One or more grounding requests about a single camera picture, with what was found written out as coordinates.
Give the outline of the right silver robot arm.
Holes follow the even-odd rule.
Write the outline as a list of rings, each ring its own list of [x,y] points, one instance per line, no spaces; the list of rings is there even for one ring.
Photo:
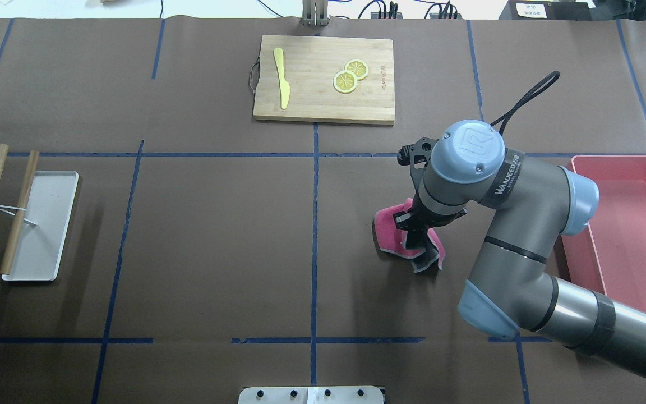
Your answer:
[[[392,215],[405,246],[420,246],[472,200],[495,212],[457,306],[467,324],[504,339],[536,332],[646,378],[646,314],[545,272],[556,239],[593,218],[594,181],[508,148],[478,120],[402,146],[398,164],[409,166],[416,190],[411,208]]]

